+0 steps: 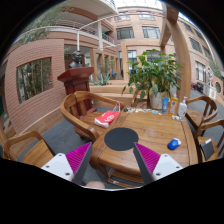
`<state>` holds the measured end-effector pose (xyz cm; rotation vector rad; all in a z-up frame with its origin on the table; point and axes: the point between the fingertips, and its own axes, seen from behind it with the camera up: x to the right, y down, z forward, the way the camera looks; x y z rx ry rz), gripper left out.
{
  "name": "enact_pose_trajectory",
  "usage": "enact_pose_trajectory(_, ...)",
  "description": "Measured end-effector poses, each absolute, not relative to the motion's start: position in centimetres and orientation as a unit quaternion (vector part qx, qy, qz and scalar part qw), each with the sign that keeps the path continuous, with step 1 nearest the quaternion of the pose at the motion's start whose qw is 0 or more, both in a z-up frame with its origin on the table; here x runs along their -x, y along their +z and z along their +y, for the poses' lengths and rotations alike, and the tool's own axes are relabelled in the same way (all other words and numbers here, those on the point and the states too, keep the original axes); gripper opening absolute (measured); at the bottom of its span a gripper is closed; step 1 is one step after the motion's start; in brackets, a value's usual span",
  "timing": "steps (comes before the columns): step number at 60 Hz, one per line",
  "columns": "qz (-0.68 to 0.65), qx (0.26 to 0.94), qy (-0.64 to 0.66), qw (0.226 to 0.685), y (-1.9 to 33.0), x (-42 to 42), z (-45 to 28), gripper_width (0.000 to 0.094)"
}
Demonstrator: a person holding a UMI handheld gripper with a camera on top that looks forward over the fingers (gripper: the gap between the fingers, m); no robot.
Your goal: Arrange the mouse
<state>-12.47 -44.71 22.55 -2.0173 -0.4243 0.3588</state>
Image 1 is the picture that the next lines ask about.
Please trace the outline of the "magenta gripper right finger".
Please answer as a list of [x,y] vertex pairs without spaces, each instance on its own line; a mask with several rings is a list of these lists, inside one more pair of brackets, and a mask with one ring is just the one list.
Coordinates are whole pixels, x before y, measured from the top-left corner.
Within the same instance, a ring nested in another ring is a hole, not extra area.
[[182,169],[168,154],[158,154],[139,143],[134,143],[133,153],[145,185]]

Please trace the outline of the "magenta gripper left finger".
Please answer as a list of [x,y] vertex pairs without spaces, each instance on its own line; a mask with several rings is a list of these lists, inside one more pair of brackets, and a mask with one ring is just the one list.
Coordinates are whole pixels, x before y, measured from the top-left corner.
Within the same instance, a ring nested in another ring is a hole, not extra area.
[[91,155],[92,143],[89,142],[67,154],[56,154],[49,162],[42,166],[42,169],[80,185]]

